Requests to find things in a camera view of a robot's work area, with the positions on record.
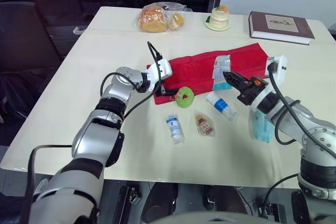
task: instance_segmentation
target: brown book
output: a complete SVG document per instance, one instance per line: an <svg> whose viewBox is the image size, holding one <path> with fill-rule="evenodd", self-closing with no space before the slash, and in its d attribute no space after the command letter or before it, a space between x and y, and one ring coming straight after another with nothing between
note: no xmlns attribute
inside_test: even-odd
<svg viewBox="0 0 336 224"><path fill-rule="evenodd" d="M251 12L250 37L308 45L314 35L305 18L272 13Z"/></svg>

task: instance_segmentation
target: white table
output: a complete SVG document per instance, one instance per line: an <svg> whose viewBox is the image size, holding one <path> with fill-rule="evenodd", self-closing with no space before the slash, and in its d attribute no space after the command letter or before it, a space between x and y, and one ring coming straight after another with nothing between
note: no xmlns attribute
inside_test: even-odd
<svg viewBox="0 0 336 224"><path fill-rule="evenodd" d="M336 123L336 43L322 22L308 20L316 39L305 46L251 39L247 16L240 15L231 15L231 28L223 32L206 28L208 14L194 13L181 30L142 33L134 27L139 11L116 7L99 10L15 137L2 168L26 171L30 151L36 145L71 144L98 103L100 83L108 72L120 66L144 70L153 63L147 40L167 59L259 42L268 56L288 57L283 94L300 99L317 118ZM122 126L123 149L119 161L105 170L105 178L261 187L299 171L297 143L281 146L275 139L269 144L253 139L249 108L236 99L238 91L225 90L220 95L239 113L237 125L231 125L210 106L206 94L196 96L187 109L174 102L155 105L153 99L141 105ZM135 93L129 108L143 96ZM213 119L215 138L198 136L193 121L195 110ZM169 112L179 115L184 144L173 145L170 139L164 120ZM280 137L288 140L282 133ZM35 171L54 174L70 160L70 150L40 150ZM297 188L298 184L291 179L282 186Z"/></svg>

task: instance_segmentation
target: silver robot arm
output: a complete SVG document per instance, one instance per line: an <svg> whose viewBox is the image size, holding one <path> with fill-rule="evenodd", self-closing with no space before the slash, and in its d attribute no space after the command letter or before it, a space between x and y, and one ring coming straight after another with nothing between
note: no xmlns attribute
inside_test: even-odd
<svg viewBox="0 0 336 224"><path fill-rule="evenodd" d="M269 58L267 66L272 62L274 63L268 69L272 70L275 83L281 84L287 69L286 58L284 56ZM253 110L258 109L266 114L272 124L276 125L280 115L288 111L273 85L266 81L255 77L248 80L235 72L223 74L227 82L240 91L238 100L245 105L251 105ZM290 97L284 97L284 99L288 104L294 101ZM313 210L315 217L320 211L321 216L335 219L335 211L326 213L324 209L336 209L336 127L330 122L315 118L299 103L293 105L292 109L304 128L317 141L317 143L314 142L303 132L290 113L286 113L278 122L279 130L302 145L301 167L298 173L299 186L306 199L310 202L315 199L320 205L324 205L319 210Z"/></svg>
<svg viewBox="0 0 336 224"><path fill-rule="evenodd" d="M166 59L158 61L161 79L172 75ZM141 73L127 67L117 73L128 77L138 92L153 91L159 80L156 64ZM124 134L120 132L134 86L114 75L98 105L72 144L73 160L48 183L33 203L29 223L95 223L103 188L104 168L119 158Z"/></svg>

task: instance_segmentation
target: bottle label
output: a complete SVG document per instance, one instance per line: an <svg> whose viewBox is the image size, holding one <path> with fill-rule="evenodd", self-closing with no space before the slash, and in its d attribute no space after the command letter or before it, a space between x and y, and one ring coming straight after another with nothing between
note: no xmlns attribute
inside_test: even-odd
<svg viewBox="0 0 336 224"><path fill-rule="evenodd" d="M220 98L214 105L214 107L219 110L219 111L223 111L226 107L227 107L227 103L224 102L224 100L222 98Z"/></svg>
<svg viewBox="0 0 336 224"><path fill-rule="evenodd" d="M199 126L201 128L201 131L204 134L208 134L211 132L212 128L210 127L210 125L208 124L208 122L206 120L202 121L201 123L199 123Z"/></svg>
<svg viewBox="0 0 336 224"><path fill-rule="evenodd" d="M166 120L166 123L169 125L169 128L173 135L182 135L182 129L180 124L178 123L177 117L172 116Z"/></svg>

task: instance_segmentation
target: black cable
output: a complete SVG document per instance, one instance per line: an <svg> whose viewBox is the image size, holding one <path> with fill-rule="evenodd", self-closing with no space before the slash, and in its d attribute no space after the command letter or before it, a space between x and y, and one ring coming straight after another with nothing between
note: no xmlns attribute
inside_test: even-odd
<svg viewBox="0 0 336 224"><path fill-rule="evenodd" d="M103 81L101 82L101 85L100 85L100 96L103 95L103 88L104 88L104 84L105 84L107 78L109 78L110 76L113 76L113 75L115 75L115 76L121 76L122 78L125 78L126 81L128 81L130 84L132 84L132 86L134 87L135 90L137 90L137 91L139 90L137 88L137 85L135 85L135 83L133 81L131 81L130 78L128 78L127 76L123 75L122 73L112 72L112 73L109 73L108 75L106 75L104 77Z"/></svg>
<svg viewBox="0 0 336 224"><path fill-rule="evenodd" d="M263 202L263 204L261 206L261 214L260 214L261 217L264 216L265 208L266 208L266 202L268 201L268 197L269 197L270 193L274 190L274 188L276 188L278 185L280 185L285 180L288 180L290 178L295 178L297 176L298 176L298 174L296 173L296 174L290 175L290 176L288 176L286 178L283 178L283 179L279 180L278 182L276 182L271 188L268 189L268 191L266 193L266 196L265 196L265 199L264 199L264 202Z"/></svg>
<svg viewBox="0 0 336 224"><path fill-rule="evenodd" d="M26 192L25 198L23 200L21 214L20 214L20 224L28 224L29 216L30 216L30 209L33 203L33 194L35 190L35 171L34 171L34 161L36 152L41 148L71 148L72 145L39 145L36 146L29 156L28 162L28 173L27 173L27 185L26 185Z"/></svg>
<svg viewBox="0 0 336 224"><path fill-rule="evenodd" d="M309 137L320 148L322 148L323 150L325 150L326 152L328 152L331 156L333 156L334 158L336 158L336 153L335 152L333 152L329 148L325 147L322 143L320 143L319 141L317 141L315 139L315 137L304 127L304 125L301 123L301 121L296 116L294 110L291 108L291 106L288 104L288 102L286 101L286 99L284 98L284 96L282 95L282 93L280 92L278 86L275 83L274 76L273 76L273 71L272 70L273 70L274 64L275 63L271 63L270 65L268 65L267 70L269 72L269 79L270 79L270 81L272 83L272 86L273 86L275 92L279 95L280 100L283 102L284 106L287 108L287 110L289 111L289 113L292 115L292 117L294 118L294 120L296 121L296 123L298 124L298 126L302 129L302 131L304 132L304 134L306 134L306 136Z"/></svg>
<svg viewBox="0 0 336 224"><path fill-rule="evenodd" d="M251 207L250 204L247 202L247 200L245 199L245 197L243 196L243 194L242 194L238 189L236 189L236 190L237 190L237 192L239 193L239 195L241 196L241 198L243 199L243 201L248 205L248 208L250 209L251 215L253 216L252 207Z"/></svg>
<svg viewBox="0 0 336 224"><path fill-rule="evenodd" d="M160 67L159 67L158 59L157 59L157 58L160 57L160 53L156 50L156 48L155 48L149 41L147 41L147 45L148 45L149 50L150 50L150 52L151 52L151 54L152 54L152 57L153 57L153 59L154 59L154 61L155 61L156 68L157 68L157 73L158 73L158 75L159 75L159 80L158 80L158 82L156 83L156 87L154 88L153 92L150 93L149 96L145 97L143 100L141 100L140 102L138 102L136 105L134 105L134 106L133 106L133 107L132 107L126 114L125 114L124 118L127 118L127 116L129 116L129 114L130 114L133 110L135 110L138 106L140 106L142 103L144 103L145 101L147 101L151 96L153 96L153 95L159 90L159 88L160 88L160 86L161 86L161 81L162 81L162 80L161 80L161 70L160 70Z"/></svg>
<svg viewBox="0 0 336 224"><path fill-rule="evenodd" d="M289 106L293 107L295 104L300 103L300 100L295 100L292 103L289 104ZM278 141L279 144L282 145L289 145L292 144L294 142L296 142L295 139L292 139L288 142L283 142L280 140L279 138L279 127L280 127L280 123L282 121L282 119L284 119L285 115L287 114L288 110L286 108L284 108L284 111L281 113L281 115L279 116L277 123L275 124L275 129L274 129L274 135L275 135L275 139Z"/></svg>

